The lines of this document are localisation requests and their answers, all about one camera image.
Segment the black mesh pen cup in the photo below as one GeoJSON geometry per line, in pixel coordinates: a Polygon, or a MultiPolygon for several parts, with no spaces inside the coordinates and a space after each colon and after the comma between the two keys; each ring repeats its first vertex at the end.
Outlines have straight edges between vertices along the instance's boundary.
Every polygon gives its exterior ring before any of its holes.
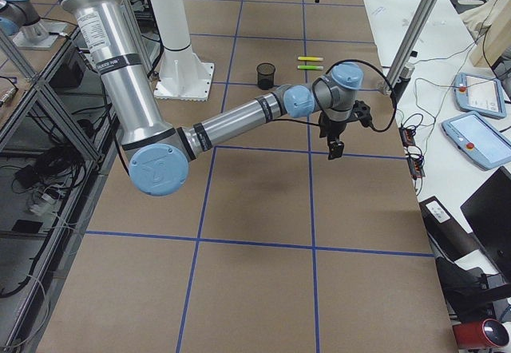
{"type": "Polygon", "coordinates": [[[275,85],[275,66],[271,63],[260,63],[256,67],[257,85],[262,90],[269,90],[275,85]]]}

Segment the teach pendant tablet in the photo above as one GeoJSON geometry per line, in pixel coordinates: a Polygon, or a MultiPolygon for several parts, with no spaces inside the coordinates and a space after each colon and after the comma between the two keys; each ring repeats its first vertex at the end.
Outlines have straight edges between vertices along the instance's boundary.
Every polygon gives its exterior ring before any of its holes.
{"type": "Polygon", "coordinates": [[[454,78],[454,100],[464,111],[495,119],[507,117],[504,91],[496,78],[459,73],[454,78]]]}
{"type": "Polygon", "coordinates": [[[495,169],[510,162],[510,140],[477,112],[443,121],[442,130],[481,169],[495,169]]]}

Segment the red cylindrical speaker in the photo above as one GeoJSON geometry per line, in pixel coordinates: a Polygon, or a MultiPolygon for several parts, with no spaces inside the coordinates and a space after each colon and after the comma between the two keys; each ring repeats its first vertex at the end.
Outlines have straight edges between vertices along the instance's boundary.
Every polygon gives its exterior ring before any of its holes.
{"type": "Polygon", "coordinates": [[[501,348],[510,342],[505,326],[496,319],[483,319],[452,326],[459,349],[501,348]]]}

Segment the yellow highlighter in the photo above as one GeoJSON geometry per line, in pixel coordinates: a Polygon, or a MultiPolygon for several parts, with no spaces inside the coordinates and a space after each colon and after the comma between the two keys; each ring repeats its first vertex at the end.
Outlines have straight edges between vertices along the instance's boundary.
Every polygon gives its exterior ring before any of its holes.
{"type": "Polygon", "coordinates": [[[298,56],[298,61],[312,61],[312,62],[321,62],[324,60],[323,57],[312,57],[312,56],[298,56]]]}

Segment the lower teach pendant tablet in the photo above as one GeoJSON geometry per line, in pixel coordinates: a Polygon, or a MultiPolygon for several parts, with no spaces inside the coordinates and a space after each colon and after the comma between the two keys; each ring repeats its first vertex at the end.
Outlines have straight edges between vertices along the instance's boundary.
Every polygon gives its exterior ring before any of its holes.
{"type": "Polygon", "coordinates": [[[510,162],[510,140],[477,112],[443,121],[442,130],[481,169],[495,169],[510,162]]]}

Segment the green highlighter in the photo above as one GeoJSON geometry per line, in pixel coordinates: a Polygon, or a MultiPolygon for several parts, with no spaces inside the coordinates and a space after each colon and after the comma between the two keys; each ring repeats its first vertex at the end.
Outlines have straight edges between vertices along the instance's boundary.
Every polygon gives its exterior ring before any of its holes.
{"type": "Polygon", "coordinates": [[[312,71],[322,71],[323,66],[322,65],[297,65],[297,69],[300,70],[312,70],[312,71]]]}

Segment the upper teach pendant tablet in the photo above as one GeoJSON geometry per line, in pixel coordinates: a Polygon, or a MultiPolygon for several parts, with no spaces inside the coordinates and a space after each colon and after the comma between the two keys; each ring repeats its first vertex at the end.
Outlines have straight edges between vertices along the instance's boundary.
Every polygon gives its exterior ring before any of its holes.
{"type": "Polygon", "coordinates": [[[454,100],[464,111],[495,119],[507,117],[504,91],[496,78],[459,73],[454,78],[454,100]]]}

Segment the aluminium frame post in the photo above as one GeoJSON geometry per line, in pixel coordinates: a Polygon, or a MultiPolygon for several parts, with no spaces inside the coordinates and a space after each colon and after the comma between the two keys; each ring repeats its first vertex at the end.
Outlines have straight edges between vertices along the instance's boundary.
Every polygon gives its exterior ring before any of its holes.
{"type": "Polygon", "coordinates": [[[406,63],[410,59],[411,51],[418,41],[419,35],[423,30],[428,17],[430,16],[437,0],[420,0],[418,8],[411,19],[410,25],[404,35],[401,45],[398,48],[396,56],[386,75],[392,87],[398,81],[406,63]]]}

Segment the black monitor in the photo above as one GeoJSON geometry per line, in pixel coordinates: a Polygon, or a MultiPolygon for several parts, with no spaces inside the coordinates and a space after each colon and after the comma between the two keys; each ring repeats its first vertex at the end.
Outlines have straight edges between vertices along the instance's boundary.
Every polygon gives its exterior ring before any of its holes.
{"type": "Polygon", "coordinates": [[[489,260],[510,281],[510,172],[497,169],[461,206],[489,260]]]}

